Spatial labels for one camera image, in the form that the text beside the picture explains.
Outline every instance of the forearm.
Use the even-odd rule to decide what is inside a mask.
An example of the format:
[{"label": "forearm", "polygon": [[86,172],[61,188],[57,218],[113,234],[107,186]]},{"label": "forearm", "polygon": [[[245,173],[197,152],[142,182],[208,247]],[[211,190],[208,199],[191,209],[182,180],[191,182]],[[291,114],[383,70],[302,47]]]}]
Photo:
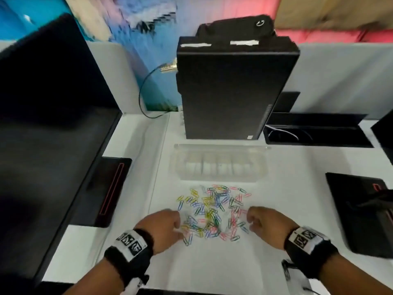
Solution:
[{"label": "forearm", "polygon": [[103,258],[64,295],[119,295],[123,290],[119,273]]},{"label": "forearm", "polygon": [[320,281],[331,295],[393,295],[393,291],[339,254],[322,266]]}]

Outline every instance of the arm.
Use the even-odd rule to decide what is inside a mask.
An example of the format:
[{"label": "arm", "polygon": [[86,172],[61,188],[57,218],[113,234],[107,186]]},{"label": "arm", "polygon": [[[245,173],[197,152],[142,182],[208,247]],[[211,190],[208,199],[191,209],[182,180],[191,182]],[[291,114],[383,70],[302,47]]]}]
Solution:
[{"label": "arm", "polygon": [[[170,248],[178,240],[183,239],[182,233],[174,231],[179,226],[179,212],[162,210],[143,218],[134,229],[140,229],[150,234],[153,240],[152,254],[156,255]],[[130,263],[139,263],[139,260],[132,259]],[[138,292],[137,285],[136,283],[135,294]],[[103,258],[64,295],[118,295],[125,287],[116,267],[106,258]]]},{"label": "arm", "polygon": [[[250,230],[269,245],[284,250],[288,235],[299,227],[282,213],[265,207],[251,207],[247,221]],[[363,272],[338,253],[333,254],[322,265],[318,279],[332,295],[381,294],[393,295],[393,291]]]}]

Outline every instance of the white table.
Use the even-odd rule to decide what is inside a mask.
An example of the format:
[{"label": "white table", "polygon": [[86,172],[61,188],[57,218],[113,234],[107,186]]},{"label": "white table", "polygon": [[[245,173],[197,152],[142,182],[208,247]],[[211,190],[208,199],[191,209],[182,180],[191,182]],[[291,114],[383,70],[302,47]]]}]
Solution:
[{"label": "white table", "polygon": [[[44,280],[77,282],[120,233],[148,213],[173,208],[173,197],[192,184],[173,181],[168,172],[174,144],[266,146],[263,135],[258,141],[187,140],[179,113],[169,115],[155,120],[137,115],[121,118],[104,155],[130,157],[133,163],[111,226],[69,226]],[[363,121],[361,127],[375,148],[268,145],[267,175],[256,184],[243,186],[253,191],[249,204],[275,208],[299,224],[325,233],[343,256],[393,288],[391,261],[354,254],[345,246],[325,179],[326,172],[336,172],[382,178],[389,188],[393,187],[393,166],[369,129],[372,124]],[[225,243],[217,254],[215,249],[219,247],[223,247],[220,240],[201,242],[194,248],[176,244],[153,257],[147,287],[222,294],[288,294],[281,268],[281,260],[287,257],[284,252],[253,235],[236,245]],[[195,255],[204,258],[197,260]],[[228,280],[228,274],[234,278]]]}]

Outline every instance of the pile of paper clips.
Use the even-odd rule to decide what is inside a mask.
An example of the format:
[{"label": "pile of paper clips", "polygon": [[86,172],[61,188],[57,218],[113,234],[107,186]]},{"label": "pile of paper clips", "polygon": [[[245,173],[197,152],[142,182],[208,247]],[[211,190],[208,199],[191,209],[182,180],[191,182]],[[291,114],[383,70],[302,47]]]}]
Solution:
[{"label": "pile of paper clips", "polygon": [[180,228],[184,233],[184,243],[191,245],[193,235],[199,238],[220,237],[224,241],[237,241],[240,239],[240,230],[248,234],[245,219],[247,210],[243,209],[243,200],[251,196],[243,188],[226,187],[214,184],[212,187],[200,188],[203,194],[196,189],[190,189],[190,195],[180,196],[178,210],[189,205],[189,213]]}]

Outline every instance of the white label on wristband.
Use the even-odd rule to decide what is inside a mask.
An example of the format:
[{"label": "white label on wristband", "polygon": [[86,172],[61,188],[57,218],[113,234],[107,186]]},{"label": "white label on wristband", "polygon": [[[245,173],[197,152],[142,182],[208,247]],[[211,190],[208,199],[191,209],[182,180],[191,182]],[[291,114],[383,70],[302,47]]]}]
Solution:
[{"label": "white label on wristband", "polygon": [[296,229],[291,236],[289,236],[289,241],[301,248],[307,254],[311,254],[314,248],[324,240],[325,236],[320,236],[316,231],[311,228],[301,227]]},{"label": "white label on wristband", "polygon": [[119,252],[123,254],[127,262],[130,262],[135,258],[141,251],[147,248],[147,244],[142,236],[140,236],[134,230],[125,231],[113,244]]}]

